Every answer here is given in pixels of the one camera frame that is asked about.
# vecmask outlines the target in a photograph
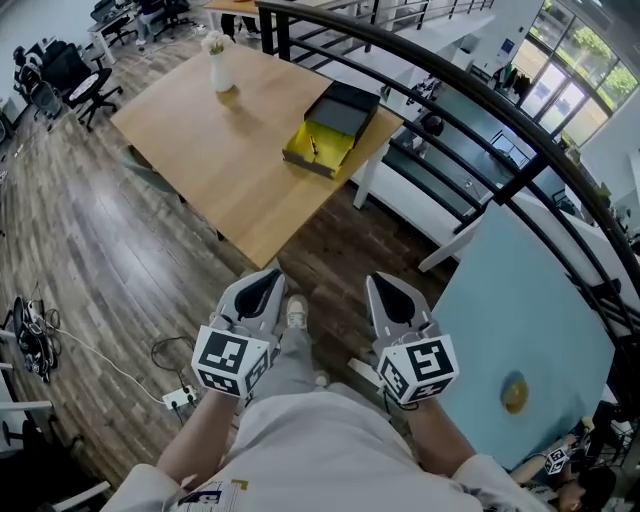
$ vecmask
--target light blue table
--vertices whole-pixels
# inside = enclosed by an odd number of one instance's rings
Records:
[[[478,452],[511,469],[595,412],[613,345],[562,265],[511,212],[488,208],[433,315],[460,365],[439,400]],[[513,371],[530,391],[518,415],[500,400]]]

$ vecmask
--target gray pants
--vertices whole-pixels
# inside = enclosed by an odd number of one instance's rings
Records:
[[[273,367],[265,373],[253,388],[253,404],[278,395],[297,395],[316,390],[316,376],[311,359],[311,338],[303,329],[288,328],[282,334],[282,352],[276,357]],[[332,391],[358,402],[369,409],[382,413],[375,405],[357,391],[342,383],[330,384],[320,391]]]
[[[138,22],[138,39],[146,40],[147,36],[153,35],[151,30],[151,21],[156,17],[164,13],[164,7],[151,14],[139,14],[136,18]]]

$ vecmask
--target green tree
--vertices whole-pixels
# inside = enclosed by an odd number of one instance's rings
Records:
[[[636,77],[624,66],[616,66],[609,74],[606,84],[621,99],[626,98],[638,85]]]
[[[573,34],[573,40],[580,48],[589,50],[594,55],[604,57],[605,59],[611,58],[611,49],[589,27],[582,27],[576,31],[576,33]]]

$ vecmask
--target white cube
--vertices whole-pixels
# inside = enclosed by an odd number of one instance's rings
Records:
[[[191,366],[204,387],[247,398],[269,369],[269,343],[202,326]]]
[[[547,455],[547,460],[544,464],[544,469],[548,475],[557,475],[562,471],[565,462],[569,460],[569,456],[562,448],[552,451]]]
[[[450,336],[387,347],[377,372],[402,405],[439,395],[460,373]]]

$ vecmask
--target green chair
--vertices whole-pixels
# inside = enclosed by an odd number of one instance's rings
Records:
[[[176,189],[174,189],[167,180],[153,169],[145,157],[143,157],[133,146],[126,146],[122,148],[120,151],[120,163],[160,192],[175,194],[178,196],[181,203],[184,204],[187,202],[184,197],[178,194]]]

